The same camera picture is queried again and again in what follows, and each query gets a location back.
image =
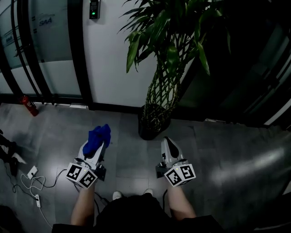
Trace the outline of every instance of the black plant pot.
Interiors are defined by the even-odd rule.
[[[153,131],[146,126],[144,126],[141,122],[144,107],[140,108],[140,111],[138,113],[138,134],[140,137],[144,140],[153,140],[156,136],[158,136],[161,132],[163,132],[165,129],[167,129],[170,125],[171,119],[170,117],[166,120],[166,122],[161,126],[161,129],[159,131]]]

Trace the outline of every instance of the blue towel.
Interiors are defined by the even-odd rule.
[[[101,147],[104,142],[106,148],[109,146],[111,135],[109,125],[105,124],[103,127],[97,126],[94,130],[89,131],[88,142],[83,147],[84,155],[92,155]]]

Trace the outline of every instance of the gray tile floor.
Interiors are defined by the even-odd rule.
[[[13,179],[20,185],[21,173],[33,165],[38,167],[38,175],[47,178],[46,185],[53,184],[56,175],[78,155],[88,131],[106,123],[111,128],[104,162],[107,174],[96,191],[109,200],[115,190],[132,195],[152,188],[162,203],[166,182],[156,179],[155,165],[161,161],[164,136],[173,139],[193,164],[197,178],[183,188],[196,214],[213,215],[229,232],[255,223],[290,175],[291,137],[277,127],[172,120],[166,131],[147,142],[138,136],[136,115],[63,106],[39,106],[39,110],[32,117],[21,105],[0,106],[0,129],[7,139],[17,142],[27,162],[20,166],[17,180]],[[26,232],[50,232],[34,200],[20,190],[12,192],[0,163],[0,204],[16,213]],[[42,211],[51,224],[70,222],[78,193],[64,174],[54,188],[33,192],[40,195]]]

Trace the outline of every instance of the fire extinguisher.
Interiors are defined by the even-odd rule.
[[[38,114],[38,110],[33,102],[29,100],[28,96],[21,98],[21,103],[28,109],[28,111],[35,117]]]

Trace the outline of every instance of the white sneaker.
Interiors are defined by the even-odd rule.
[[[122,197],[123,197],[122,192],[115,191],[115,192],[113,193],[113,197],[112,197],[112,199],[113,199],[113,201],[114,201],[114,200],[119,199],[119,198],[122,198]]]
[[[150,189],[150,188],[148,188],[147,190],[145,190],[144,194],[146,194],[146,193],[149,193],[150,195],[154,196],[153,195],[153,190]]]

